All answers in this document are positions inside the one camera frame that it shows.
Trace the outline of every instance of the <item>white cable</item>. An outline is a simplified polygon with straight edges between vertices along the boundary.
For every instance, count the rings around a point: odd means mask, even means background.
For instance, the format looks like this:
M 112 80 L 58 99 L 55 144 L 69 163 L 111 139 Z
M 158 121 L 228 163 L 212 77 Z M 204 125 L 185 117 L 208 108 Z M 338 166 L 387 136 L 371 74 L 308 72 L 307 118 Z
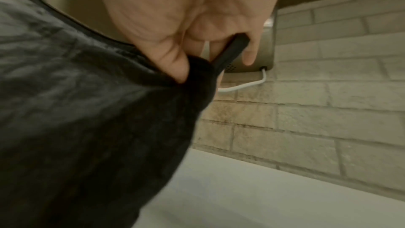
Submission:
M 263 78 L 261 80 L 249 82 L 249 83 L 242 84 L 242 85 L 235 86 L 235 87 L 219 88 L 218 92 L 220 92 L 220 93 L 231 92 L 231 91 L 236 91 L 236 90 L 239 90 L 239 89 L 242 89 L 245 87 L 251 87 L 254 85 L 262 84 L 266 81 L 266 70 L 262 69 L 262 73 L 263 73 Z

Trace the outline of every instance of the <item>black garment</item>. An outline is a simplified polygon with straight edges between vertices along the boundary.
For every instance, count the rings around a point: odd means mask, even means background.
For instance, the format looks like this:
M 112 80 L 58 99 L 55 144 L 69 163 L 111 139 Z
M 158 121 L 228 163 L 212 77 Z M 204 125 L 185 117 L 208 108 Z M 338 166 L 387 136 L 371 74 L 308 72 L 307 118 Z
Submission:
M 0 227 L 131 227 L 248 41 L 176 84 L 42 0 L 0 0 Z

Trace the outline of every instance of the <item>palm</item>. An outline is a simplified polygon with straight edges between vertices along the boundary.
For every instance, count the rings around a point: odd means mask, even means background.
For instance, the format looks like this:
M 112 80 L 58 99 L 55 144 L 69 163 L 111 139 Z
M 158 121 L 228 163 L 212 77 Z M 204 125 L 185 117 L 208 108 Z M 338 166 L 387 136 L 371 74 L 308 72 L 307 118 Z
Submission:
M 116 26 L 178 81 L 188 74 L 186 54 L 199 56 L 209 41 L 214 58 L 236 33 L 250 37 L 243 59 L 253 63 L 263 23 L 276 1 L 104 0 Z

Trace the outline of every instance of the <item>human hand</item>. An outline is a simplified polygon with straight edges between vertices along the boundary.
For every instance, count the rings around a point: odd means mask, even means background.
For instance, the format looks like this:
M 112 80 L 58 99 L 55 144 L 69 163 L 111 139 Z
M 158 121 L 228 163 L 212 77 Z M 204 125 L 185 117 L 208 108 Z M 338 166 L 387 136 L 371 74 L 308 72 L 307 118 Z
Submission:
M 178 82 L 188 76 L 187 54 L 200 56 L 210 42 L 215 58 L 236 33 L 250 44 L 243 62 L 254 62 L 263 24 L 277 0 L 104 0 L 118 29 L 158 68 Z

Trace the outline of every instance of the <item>brick wall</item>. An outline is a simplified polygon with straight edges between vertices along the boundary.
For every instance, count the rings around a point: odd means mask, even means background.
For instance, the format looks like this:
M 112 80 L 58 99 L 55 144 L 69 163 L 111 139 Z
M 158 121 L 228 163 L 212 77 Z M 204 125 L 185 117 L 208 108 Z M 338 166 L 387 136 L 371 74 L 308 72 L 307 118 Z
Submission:
M 405 0 L 279 10 L 275 61 L 216 96 L 193 147 L 405 201 Z

